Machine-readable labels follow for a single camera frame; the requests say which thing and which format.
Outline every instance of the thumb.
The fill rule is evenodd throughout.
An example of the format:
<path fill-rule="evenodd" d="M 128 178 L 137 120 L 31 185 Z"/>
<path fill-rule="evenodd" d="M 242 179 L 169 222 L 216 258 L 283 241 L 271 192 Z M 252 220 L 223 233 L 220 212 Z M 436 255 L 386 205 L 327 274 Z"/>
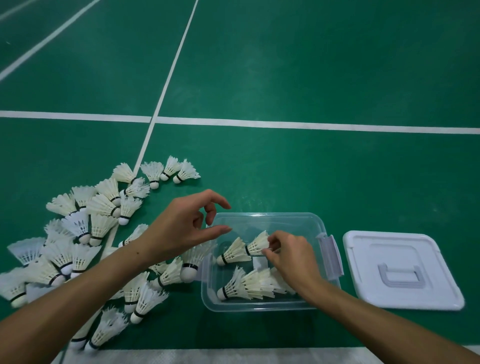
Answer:
<path fill-rule="evenodd" d="M 262 249 L 262 254 L 278 269 L 280 265 L 280 256 L 278 254 L 272 252 L 270 249 Z"/>
<path fill-rule="evenodd" d="M 193 240 L 195 244 L 201 244 L 209 240 L 218 238 L 220 235 L 226 234 L 232 231 L 232 228 L 227 225 L 215 225 L 211 228 L 197 230 Z"/>

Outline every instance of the black band on shuttlecock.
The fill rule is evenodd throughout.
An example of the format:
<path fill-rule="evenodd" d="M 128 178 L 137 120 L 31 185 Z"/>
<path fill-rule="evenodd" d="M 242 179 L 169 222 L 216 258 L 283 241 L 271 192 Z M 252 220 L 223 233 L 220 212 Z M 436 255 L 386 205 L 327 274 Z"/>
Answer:
<path fill-rule="evenodd" d="M 92 349 L 98 350 L 99 346 L 96 346 L 95 344 L 92 343 L 92 339 L 89 340 L 88 345 L 92 347 Z"/>
<path fill-rule="evenodd" d="M 53 283 L 53 281 L 56 280 L 56 279 L 57 279 L 58 277 L 60 277 L 61 275 L 62 275 L 62 274 L 59 273 L 59 274 L 57 274 L 55 277 L 53 277 L 53 278 L 50 280 L 50 282 L 48 282 L 48 285 L 51 286 L 52 283 Z"/>
<path fill-rule="evenodd" d="M 20 297 L 25 296 L 25 295 L 26 295 L 25 292 L 16 295 L 15 297 L 13 297 L 13 298 L 10 300 L 10 303 L 12 303 L 13 301 L 15 301 L 17 298 L 20 298 Z"/>
<path fill-rule="evenodd" d="M 196 266 L 195 264 L 192 264 L 192 263 L 183 263 L 182 268 L 193 268 L 195 270 L 198 270 L 198 266 Z"/>
<path fill-rule="evenodd" d="M 80 342 L 80 341 L 83 341 L 83 340 L 86 340 L 87 336 L 84 336 L 82 338 L 78 338 L 78 339 L 70 339 L 70 342 Z"/>
<path fill-rule="evenodd" d="M 160 277 L 158 277 L 158 278 L 156 279 L 156 281 L 158 282 L 159 286 L 160 286 L 162 289 L 165 288 L 165 286 L 162 284 L 162 281 L 160 280 Z"/>
<path fill-rule="evenodd" d="M 144 318 L 144 317 L 145 317 L 145 315 L 139 314 L 137 310 L 135 310 L 133 313 L 135 314 L 135 316 L 138 316 L 138 317 L 140 317 L 140 318 Z"/>
<path fill-rule="evenodd" d="M 72 264 L 72 262 L 67 263 L 67 264 L 64 264 L 64 265 L 60 266 L 59 269 L 63 269 L 63 268 L 65 268 L 65 267 L 67 267 L 67 266 L 69 266 L 69 265 L 71 265 L 71 264 Z"/>

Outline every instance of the green court floor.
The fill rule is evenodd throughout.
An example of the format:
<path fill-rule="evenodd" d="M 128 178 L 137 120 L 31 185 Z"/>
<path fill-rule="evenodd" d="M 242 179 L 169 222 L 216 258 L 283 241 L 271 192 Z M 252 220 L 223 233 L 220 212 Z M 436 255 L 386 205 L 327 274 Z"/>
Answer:
<path fill-rule="evenodd" d="M 89 3 L 37 0 L 0 21 L 0 72 Z M 212 188 L 232 211 L 318 215 L 355 294 L 345 232 L 427 234 L 465 308 L 394 312 L 480 344 L 479 16 L 473 1 L 100 0 L 0 73 L 0 270 L 17 265 L 6 245 L 43 235 L 52 197 L 174 155 L 202 178 L 162 184 L 114 246 L 172 198 Z M 105 348 L 360 345 L 318 311 L 213 313 L 197 281 L 170 292 Z"/>

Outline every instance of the hand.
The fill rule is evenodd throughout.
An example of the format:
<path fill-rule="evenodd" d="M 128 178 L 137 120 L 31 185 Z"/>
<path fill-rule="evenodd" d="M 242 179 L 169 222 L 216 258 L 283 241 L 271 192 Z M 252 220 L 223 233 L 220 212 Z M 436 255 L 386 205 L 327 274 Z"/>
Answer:
<path fill-rule="evenodd" d="M 218 238 L 232 229 L 227 225 L 216 225 L 201 229 L 206 212 L 207 225 L 212 224 L 216 206 L 231 209 L 227 199 L 212 190 L 172 200 L 148 229 L 129 245 L 141 244 L 153 265 L 174 258 L 195 245 Z"/>
<path fill-rule="evenodd" d="M 278 269 L 280 275 L 300 296 L 309 301 L 318 284 L 326 281 L 320 276 L 312 246 L 303 236 L 277 230 L 268 237 L 270 249 L 262 253 Z"/>

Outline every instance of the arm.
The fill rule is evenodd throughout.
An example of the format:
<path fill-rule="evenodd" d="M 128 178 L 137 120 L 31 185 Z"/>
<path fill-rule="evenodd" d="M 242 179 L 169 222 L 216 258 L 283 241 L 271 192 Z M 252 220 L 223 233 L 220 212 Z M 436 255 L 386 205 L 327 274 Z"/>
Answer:
<path fill-rule="evenodd" d="M 0 362 L 50 363 L 80 327 L 133 277 L 158 262 L 231 230 L 200 229 L 204 207 L 211 224 L 215 203 L 230 208 L 213 191 L 174 199 L 140 238 L 96 266 L 23 307 L 0 323 Z"/>
<path fill-rule="evenodd" d="M 320 277 L 312 246 L 276 231 L 264 255 L 308 303 L 357 337 L 384 363 L 480 363 L 480 356 L 404 318 L 350 296 Z M 280 253 L 273 251 L 282 247 Z"/>

